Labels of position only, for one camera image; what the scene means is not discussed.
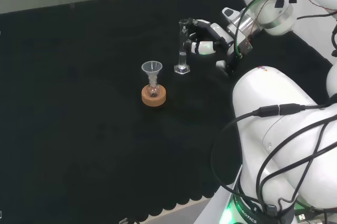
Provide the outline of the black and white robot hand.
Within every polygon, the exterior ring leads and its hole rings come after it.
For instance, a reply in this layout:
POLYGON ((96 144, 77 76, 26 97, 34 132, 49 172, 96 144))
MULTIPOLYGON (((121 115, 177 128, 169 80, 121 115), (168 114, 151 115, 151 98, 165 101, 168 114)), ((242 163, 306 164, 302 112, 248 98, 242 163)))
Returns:
POLYGON ((179 21, 179 25, 179 63, 174 67, 176 73, 185 74, 190 71, 186 62, 188 54, 208 56, 220 49, 224 53, 224 59, 217 61, 216 67, 227 77, 233 75, 241 58, 236 53, 238 48, 235 47, 233 36, 219 24, 205 20, 185 18, 179 21))

